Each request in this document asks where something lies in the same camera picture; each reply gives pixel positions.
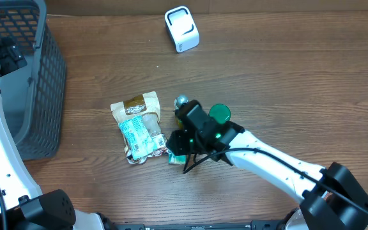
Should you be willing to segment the small Kleenex tissue pack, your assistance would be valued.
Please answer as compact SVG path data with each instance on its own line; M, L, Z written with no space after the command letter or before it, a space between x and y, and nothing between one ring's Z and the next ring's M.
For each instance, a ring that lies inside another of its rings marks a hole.
M185 155L175 155L174 153L169 153L169 163L182 165L187 161L187 157Z

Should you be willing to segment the white red snack packet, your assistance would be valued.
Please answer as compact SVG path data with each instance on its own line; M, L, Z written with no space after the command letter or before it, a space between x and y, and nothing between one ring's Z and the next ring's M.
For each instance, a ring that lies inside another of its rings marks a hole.
M132 151L129 149L126 153L126 159L128 160L129 164L144 164L149 158L160 157L162 155L168 155L171 153L171 151L166 146L167 139L165 138L164 134L153 136L152 139L157 144L157 149L149 155L138 159L133 159Z

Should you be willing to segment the yellow oil bottle silver cap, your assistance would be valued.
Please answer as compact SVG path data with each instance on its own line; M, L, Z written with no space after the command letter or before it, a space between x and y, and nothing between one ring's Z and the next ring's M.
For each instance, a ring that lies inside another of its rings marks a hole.
M175 100L174 100L174 113L177 113L178 110L180 109L180 107L186 103L188 103L189 99L186 95L179 95ZM175 116L175 121L178 125L178 128L179 129L182 129L183 128L183 125L181 123L181 121L178 119L177 116Z

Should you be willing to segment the teal large tissue pack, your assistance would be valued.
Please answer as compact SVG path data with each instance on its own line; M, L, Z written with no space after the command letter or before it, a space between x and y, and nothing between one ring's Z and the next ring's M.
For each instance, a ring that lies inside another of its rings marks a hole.
M157 144L151 138L141 116L121 122L118 127L131 149L134 160L148 156L157 149Z

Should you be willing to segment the green lid white jar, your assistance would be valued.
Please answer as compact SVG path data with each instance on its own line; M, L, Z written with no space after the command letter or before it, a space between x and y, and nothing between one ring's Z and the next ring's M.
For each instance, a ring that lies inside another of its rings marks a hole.
M222 103L213 105L209 110L208 115L221 125L231 119L231 111L229 107Z

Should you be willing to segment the clear brown snack bag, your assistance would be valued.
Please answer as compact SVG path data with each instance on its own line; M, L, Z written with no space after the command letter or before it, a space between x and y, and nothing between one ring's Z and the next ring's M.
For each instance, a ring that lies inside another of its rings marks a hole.
M158 96L154 91L111 104L111 112L117 124L136 116L141 116L151 138L158 134L162 134L159 126L161 117L160 111ZM125 138L124 141L126 144L125 153L127 153L130 147Z

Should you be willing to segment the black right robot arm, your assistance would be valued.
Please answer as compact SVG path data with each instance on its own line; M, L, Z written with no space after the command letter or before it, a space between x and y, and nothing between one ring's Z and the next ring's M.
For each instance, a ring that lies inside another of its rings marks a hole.
M298 204L276 229L367 228L368 195L347 167L337 162L323 167L277 150L232 122L224 104L206 112L197 100L181 95L174 106L179 129L167 147L185 157L183 173L221 160L258 175Z

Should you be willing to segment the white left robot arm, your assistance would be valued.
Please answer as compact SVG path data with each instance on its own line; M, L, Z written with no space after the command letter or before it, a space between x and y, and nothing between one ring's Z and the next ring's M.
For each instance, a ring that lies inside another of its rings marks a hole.
M42 192L19 155L0 94L0 229L103 228L99 214L76 210L63 190Z

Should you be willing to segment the white barcode scanner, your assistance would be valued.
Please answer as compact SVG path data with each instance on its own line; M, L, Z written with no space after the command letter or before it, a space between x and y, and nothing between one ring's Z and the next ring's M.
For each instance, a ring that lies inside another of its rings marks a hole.
M165 27L177 53L185 52L199 45L200 36L190 10L178 6L164 15Z

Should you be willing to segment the grey plastic mesh basket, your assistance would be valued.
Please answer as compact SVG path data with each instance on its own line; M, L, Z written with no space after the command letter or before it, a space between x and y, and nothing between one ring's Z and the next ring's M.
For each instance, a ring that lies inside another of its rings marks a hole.
M44 1L0 1L0 38L19 46L27 65L0 75L3 110L23 160L52 158L59 148L66 62L47 25Z

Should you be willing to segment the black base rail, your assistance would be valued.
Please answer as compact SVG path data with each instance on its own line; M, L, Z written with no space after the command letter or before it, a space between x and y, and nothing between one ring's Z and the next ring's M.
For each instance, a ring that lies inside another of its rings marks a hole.
M285 220L253 220L247 223L220 224L115 224L117 230L279 230L285 229Z

